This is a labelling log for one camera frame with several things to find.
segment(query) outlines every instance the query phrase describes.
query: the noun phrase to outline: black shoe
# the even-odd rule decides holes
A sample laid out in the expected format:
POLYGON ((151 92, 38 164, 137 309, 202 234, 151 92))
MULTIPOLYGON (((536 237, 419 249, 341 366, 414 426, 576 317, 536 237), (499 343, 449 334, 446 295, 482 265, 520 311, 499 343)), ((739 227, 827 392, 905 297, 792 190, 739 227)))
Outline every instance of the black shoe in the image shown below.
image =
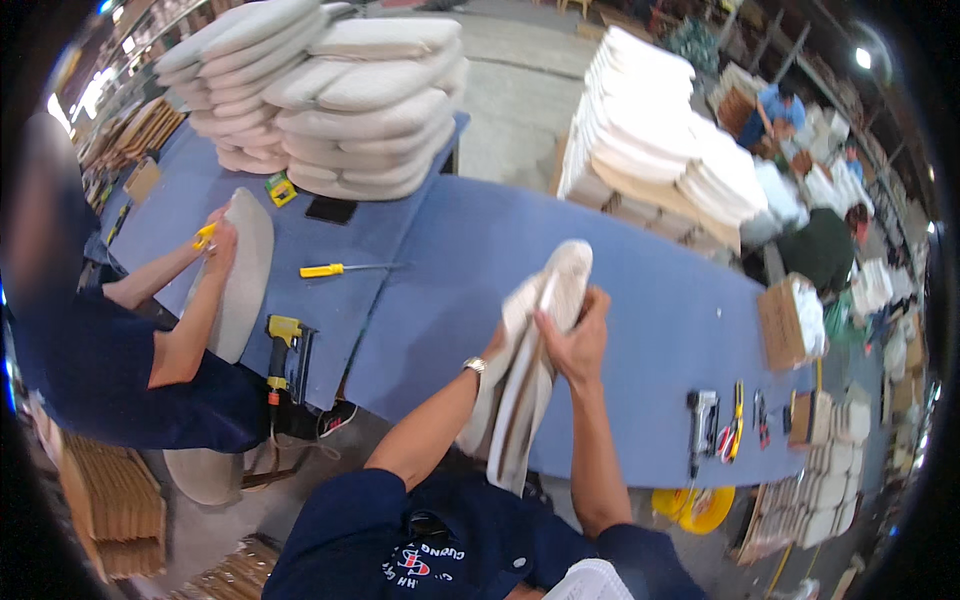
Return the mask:
POLYGON ((353 420, 357 414, 357 405, 346 400, 337 400, 333 408, 320 416, 317 422, 317 433, 319 438, 325 438, 337 429, 340 429, 353 420))

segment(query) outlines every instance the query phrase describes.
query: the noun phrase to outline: blue felt tabletop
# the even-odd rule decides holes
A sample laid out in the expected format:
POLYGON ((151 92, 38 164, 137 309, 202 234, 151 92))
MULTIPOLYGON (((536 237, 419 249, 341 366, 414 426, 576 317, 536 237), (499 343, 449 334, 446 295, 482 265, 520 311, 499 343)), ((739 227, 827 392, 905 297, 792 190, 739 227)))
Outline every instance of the blue felt tabletop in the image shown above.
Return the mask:
MULTIPOLYGON (((653 233, 575 204, 520 188, 440 176, 411 227, 348 377, 347 398, 397 422, 480 353, 501 302, 543 267, 563 240, 593 246, 591 283, 612 297, 603 382, 611 427, 629 485, 688 482, 686 394, 713 389, 726 424, 743 379, 746 431, 730 465, 713 460, 698 487, 744 486, 800 471, 786 447, 780 408, 812 387, 809 367, 769 372, 756 297, 762 288, 653 233), (766 395, 772 443, 760 451, 752 398, 766 395)), ((558 379, 530 468, 567 477, 572 455, 569 390, 558 379)))
MULTIPOLYGON (((271 215, 276 242, 260 316, 240 362, 265 376, 271 352, 270 339, 264 332, 266 316, 300 319, 319 330, 311 353, 306 400, 328 409, 386 272, 357 271, 306 283, 300 279, 299 268, 331 262, 392 262, 427 189, 468 120, 465 114, 457 115, 457 131, 437 155, 420 190, 394 202, 360 203, 345 226, 304 217, 313 200, 309 193, 300 193, 277 208, 264 189, 266 176, 227 171, 217 163, 213 143, 186 129, 161 157, 159 181, 143 204, 131 211, 110 245, 110 253, 132 272, 190 239, 207 215, 224 205, 237 187, 248 188, 271 215)), ((156 294, 156 299, 177 317, 183 312, 187 291, 199 269, 198 261, 156 294)), ((296 361, 296 354, 291 352, 288 371, 296 361)))

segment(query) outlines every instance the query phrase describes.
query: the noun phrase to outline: smartphone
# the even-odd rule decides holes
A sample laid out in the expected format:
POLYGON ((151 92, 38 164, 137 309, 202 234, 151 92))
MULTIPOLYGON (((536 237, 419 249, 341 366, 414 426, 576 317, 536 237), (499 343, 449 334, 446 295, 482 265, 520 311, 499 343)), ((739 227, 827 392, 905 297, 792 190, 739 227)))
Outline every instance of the smartphone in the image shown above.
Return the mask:
POLYGON ((357 203, 353 200, 337 200, 327 196, 314 196, 313 202, 303 213, 308 219, 320 219, 335 225, 346 225, 349 223, 353 213, 356 212, 357 203))

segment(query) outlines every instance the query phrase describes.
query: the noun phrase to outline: worker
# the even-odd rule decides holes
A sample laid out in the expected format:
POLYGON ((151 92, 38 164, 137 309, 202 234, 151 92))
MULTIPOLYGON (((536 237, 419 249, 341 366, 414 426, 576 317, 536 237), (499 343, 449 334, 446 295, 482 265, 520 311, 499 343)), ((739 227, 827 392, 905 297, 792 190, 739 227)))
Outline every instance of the worker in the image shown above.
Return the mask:
POLYGON ((847 147, 844 152, 847 153, 847 168, 850 169, 850 172, 853 173, 856 179, 862 184, 863 163, 856 157, 856 142, 853 141, 853 139, 847 140, 847 147))
POLYGON ((570 388, 570 486, 583 535, 483 473, 433 472, 470 418, 482 371, 501 351, 501 326, 482 360, 467 360, 388 432, 362 470, 313 491, 263 598, 314 598, 318 589, 331 598, 542 598, 572 565, 596 557, 615 566, 635 598, 705 598, 669 536, 633 524, 600 380, 609 305, 607 294, 588 289, 566 335, 535 315, 570 388))
POLYGON ((263 442, 263 379, 206 350, 236 252, 236 230, 221 220, 227 208, 207 219, 218 225, 206 250, 186 240, 120 281, 78 292, 98 223, 73 145, 45 112, 24 133, 3 282, 17 364, 40 407, 62 429, 111 445, 233 454, 263 442), (133 313, 198 259, 204 275, 173 330, 133 313))
POLYGON ((756 95, 756 107, 740 130, 736 143, 750 150, 764 134, 772 140, 793 137, 804 127, 806 111, 800 96, 787 84, 767 86, 756 95))
POLYGON ((843 219, 832 208, 810 210, 806 227, 776 240, 784 269, 805 276, 821 295, 842 291, 853 264, 854 239, 865 241, 869 223, 864 204, 850 208, 843 219))

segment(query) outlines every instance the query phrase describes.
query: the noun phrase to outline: wristwatch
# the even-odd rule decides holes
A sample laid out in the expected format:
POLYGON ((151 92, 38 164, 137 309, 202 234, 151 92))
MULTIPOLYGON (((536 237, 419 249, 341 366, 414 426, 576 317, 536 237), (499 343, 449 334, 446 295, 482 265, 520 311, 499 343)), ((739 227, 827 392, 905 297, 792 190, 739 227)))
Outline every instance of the wristwatch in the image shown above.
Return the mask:
POLYGON ((483 375, 483 371, 487 369, 487 361, 479 356, 473 356, 464 361, 462 369, 473 369, 477 375, 483 375))

